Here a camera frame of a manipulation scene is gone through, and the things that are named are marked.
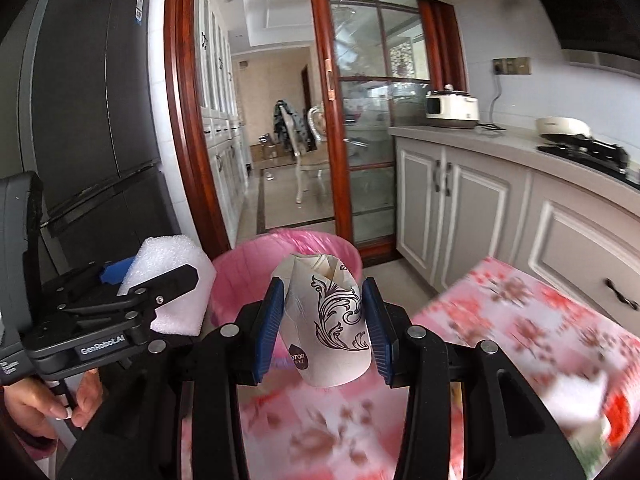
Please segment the person's left hand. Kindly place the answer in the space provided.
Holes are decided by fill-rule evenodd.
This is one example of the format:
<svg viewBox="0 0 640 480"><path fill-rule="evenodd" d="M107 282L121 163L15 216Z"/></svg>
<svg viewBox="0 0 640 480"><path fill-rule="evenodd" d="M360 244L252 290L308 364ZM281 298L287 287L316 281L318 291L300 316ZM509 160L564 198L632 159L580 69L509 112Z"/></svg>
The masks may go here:
<svg viewBox="0 0 640 480"><path fill-rule="evenodd" d="M25 378L3 390L4 405L17 426L34 437L55 439L56 433L48 421L70 419L73 425L85 429L103 401L103 386L99 371L85 372L76 391L76 408L69 411L50 389L34 378Z"/></svg>

